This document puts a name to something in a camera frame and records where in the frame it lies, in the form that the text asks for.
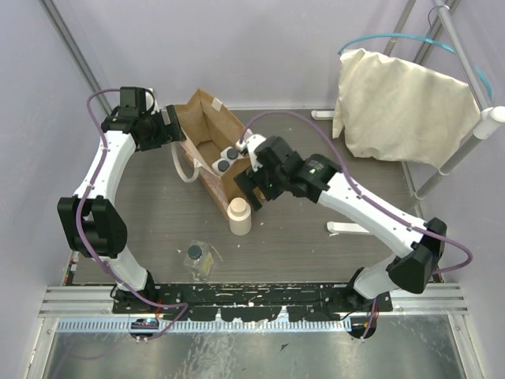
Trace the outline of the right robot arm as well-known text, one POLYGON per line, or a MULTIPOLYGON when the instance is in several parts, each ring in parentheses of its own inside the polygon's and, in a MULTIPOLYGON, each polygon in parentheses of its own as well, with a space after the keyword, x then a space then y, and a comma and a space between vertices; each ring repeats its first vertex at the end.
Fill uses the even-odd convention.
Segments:
POLYGON ((404 213, 367 189, 352 187, 344 170, 321 154, 303 159, 281 137, 253 134, 236 144, 250 166, 234 181, 254 210, 289 192, 343 214, 375 235, 392 255, 359 268, 346 285, 346 301, 356 311, 368 308, 378 295, 397 288, 419 295, 426 288, 443 254, 446 224, 404 213))

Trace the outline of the white bottle black cap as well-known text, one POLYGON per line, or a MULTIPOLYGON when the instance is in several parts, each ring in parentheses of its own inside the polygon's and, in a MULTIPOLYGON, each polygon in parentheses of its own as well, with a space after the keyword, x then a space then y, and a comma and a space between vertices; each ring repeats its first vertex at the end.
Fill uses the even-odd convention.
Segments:
POLYGON ((239 151, 236 148, 228 147, 221 152, 221 157, 229 161, 235 161, 240 156, 239 151))
POLYGON ((230 168, 230 161, 227 159, 218 159, 216 160, 212 165, 212 170, 213 172, 221 177, 223 174, 225 174, 229 168, 230 168))

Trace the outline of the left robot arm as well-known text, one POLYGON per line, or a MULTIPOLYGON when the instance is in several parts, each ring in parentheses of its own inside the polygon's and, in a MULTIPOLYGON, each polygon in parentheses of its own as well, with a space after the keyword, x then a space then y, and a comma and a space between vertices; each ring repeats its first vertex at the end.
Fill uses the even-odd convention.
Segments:
POLYGON ((115 208, 126 164, 137 152, 185 141, 174 106, 158 107, 150 88, 120 87, 119 104, 100 122, 91 119, 99 145, 83 182, 62 197, 57 212, 69 248, 112 277, 119 293, 141 313, 159 303, 152 274, 127 246, 128 229, 115 208))

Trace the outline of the brown paper bag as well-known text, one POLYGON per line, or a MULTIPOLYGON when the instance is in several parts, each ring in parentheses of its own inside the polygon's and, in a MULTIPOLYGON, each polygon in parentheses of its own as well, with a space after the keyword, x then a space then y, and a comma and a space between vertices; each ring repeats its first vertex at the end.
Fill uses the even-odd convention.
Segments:
POLYGON ((191 164, 200 164, 200 180, 226 214, 234 198, 245 198, 234 177, 250 167, 250 162, 238 157, 222 174, 216 173, 212 164, 226 156, 226 149, 235 146, 245 126, 218 98, 200 88, 188 103, 176 104, 174 109, 186 136, 181 143, 186 159, 191 164))

